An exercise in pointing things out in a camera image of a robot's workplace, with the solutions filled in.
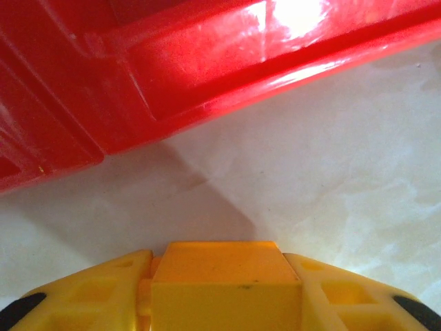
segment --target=rectangular block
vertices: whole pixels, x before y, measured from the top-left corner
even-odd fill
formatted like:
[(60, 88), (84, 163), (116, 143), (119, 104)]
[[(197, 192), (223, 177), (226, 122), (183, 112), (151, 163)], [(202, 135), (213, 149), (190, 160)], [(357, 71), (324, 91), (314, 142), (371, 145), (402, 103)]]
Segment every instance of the rectangular block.
[(152, 282), (152, 329), (299, 330), (300, 302), (274, 243), (173, 243)]

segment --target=white floor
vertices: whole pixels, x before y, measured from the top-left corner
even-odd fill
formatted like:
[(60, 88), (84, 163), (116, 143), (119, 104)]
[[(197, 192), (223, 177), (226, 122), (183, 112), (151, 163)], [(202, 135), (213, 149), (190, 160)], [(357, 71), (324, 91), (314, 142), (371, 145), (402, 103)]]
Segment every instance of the white floor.
[(441, 42), (0, 198), (0, 305), (175, 240), (269, 239), (441, 312)]

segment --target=red plastic toy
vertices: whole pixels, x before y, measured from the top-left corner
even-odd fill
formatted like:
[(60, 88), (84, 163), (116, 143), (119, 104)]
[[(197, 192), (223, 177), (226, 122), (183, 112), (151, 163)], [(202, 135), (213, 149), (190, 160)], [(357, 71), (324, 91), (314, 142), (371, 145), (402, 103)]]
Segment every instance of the red plastic toy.
[(440, 37), (434, 0), (0, 1), (0, 191)]

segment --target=marble surface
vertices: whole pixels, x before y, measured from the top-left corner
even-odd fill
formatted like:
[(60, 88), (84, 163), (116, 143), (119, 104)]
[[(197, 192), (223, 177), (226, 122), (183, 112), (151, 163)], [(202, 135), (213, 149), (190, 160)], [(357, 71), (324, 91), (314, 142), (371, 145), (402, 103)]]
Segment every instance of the marble surface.
[(266, 239), (441, 312), (441, 42), (0, 198), (0, 305), (174, 240)]

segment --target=yellow block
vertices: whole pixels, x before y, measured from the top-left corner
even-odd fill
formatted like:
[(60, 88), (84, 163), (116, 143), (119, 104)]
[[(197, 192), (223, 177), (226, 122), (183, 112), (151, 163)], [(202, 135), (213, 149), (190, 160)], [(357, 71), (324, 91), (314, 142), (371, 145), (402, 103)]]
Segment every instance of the yellow block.
[(300, 330), (301, 282), (270, 242), (172, 243), (152, 281), (154, 331)]
[(152, 252), (141, 250), (43, 285), (26, 294), (47, 297), (11, 331), (145, 331), (136, 309)]

